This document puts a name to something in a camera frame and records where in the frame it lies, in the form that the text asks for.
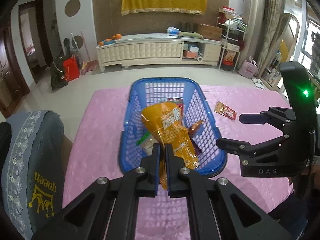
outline blue tray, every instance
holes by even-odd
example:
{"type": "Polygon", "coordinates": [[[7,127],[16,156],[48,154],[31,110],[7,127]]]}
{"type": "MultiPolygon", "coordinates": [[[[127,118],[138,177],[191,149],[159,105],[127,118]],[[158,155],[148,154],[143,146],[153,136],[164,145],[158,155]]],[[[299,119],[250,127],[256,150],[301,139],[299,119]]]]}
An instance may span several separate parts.
{"type": "Polygon", "coordinates": [[[143,78],[132,84],[119,148],[122,173],[138,167],[146,156],[141,146],[136,145],[147,132],[141,122],[142,109],[168,97],[183,98],[183,123],[186,127],[204,120],[204,130],[194,138],[202,152],[195,170],[206,177],[218,175],[226,165],[227,153],[216,146],[216,139],[221,134],[200,86],[188,78],[143,78]]]}

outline door frame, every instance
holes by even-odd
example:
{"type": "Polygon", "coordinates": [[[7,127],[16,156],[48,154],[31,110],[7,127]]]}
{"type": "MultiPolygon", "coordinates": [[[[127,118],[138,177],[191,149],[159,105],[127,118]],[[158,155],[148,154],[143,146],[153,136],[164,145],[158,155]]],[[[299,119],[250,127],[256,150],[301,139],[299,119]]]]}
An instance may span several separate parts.
{"type": "MultiPolygon", "coordinates": [[[[44,60],[47,64],[47,66],[50,66],[53,61],[53,57],[52,57],[49,42],[48,42],[47,32],[45,30],[43,0],[34,0],[34,1],[30,1],[30,2],[23,3],[23,4],[19,5],[19,32],[20,32],[20,39],[21,39],[21,44],[23,47],[24,56],[26,57],[26,61],[28,62],[26,48],[25,48],[24,42],[23,42],[20,15],[21,15],[22,10],[25,10],[25,9],[28,9],[31,7],[36,8],[36,23],[37,23],[37,29],[38,29],[39,39],[40,39],[40,45],[41,45],[42,53],[44,56],[44,60]]],[[[33,74],[32,69],[30,68],[30,66],[29,66],[29,69],[30,69],[31,74],[34,78],[34,74],[33,74]]]]}
{"type": "Polygon", "coordinates": [[[4,47],[5,47],[6,56],[21,92],[20,93],[21,97],[14,99],[13,103],[11,103],[10,107],[8,108],[5,108],[4,104],[0,100],[0,112],[3,114],[5,118],[8,118],[11,114],[13,114],[15,108],[17,107],[17,105],[19,104],[23,96],[30,93],[30,89],[22,75],[20,66],[17,61],[16,53],[14,51],[12,32],[11,32],[11,15],[8,16],[5,24],[2,27],[0,27],[0,31],[4,32],[3,36],[4,36],[4,47]]]}

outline orange snack bag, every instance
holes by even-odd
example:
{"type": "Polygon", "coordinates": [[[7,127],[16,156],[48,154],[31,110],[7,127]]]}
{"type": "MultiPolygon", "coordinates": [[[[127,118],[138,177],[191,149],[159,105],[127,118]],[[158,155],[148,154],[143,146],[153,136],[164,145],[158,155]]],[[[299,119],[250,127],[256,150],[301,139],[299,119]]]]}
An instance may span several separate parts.
{"type": "MultiPolygon", "coordinates": [[[[188,129],[181,124],[181,113],[175,103],[164,102],[148,106],[141,112],[141,121],[153,137],[163,146],[172,144],[175,156],[184,160],[186,167],[198,167],[198,157],[188,135],[188,129]]],[[[165,159],[159,165],[160,183],[167,189],[165,159]]]]}

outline paper towel roll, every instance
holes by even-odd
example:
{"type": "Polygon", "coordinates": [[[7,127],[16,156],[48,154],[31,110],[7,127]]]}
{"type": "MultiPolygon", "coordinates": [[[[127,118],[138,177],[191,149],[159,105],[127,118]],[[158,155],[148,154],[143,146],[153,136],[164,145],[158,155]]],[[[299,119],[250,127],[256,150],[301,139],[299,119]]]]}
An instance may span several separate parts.
{"type": "Polygon", "coordinates": [[[199,61],[199,62],[203,61],[203,57],[201,55],[198,55],[197,61],[199,61]]]}

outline doorway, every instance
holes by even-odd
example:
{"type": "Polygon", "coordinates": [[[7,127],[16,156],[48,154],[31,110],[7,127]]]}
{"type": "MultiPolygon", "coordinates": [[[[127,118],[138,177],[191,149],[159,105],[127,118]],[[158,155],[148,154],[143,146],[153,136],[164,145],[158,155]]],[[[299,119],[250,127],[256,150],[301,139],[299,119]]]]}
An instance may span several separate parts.
{"type": "Polygon", "coordinates": [[[13,48],[10,18],[0,29],[0,111],[12,115],[22,97],[30,92],[13,48]]]}
{"type": "Polygon", "coordinates": [[[37,83],[53,60],[45,31],[43,0],[19,5],[19,29],[24,54],[37,83]]]}

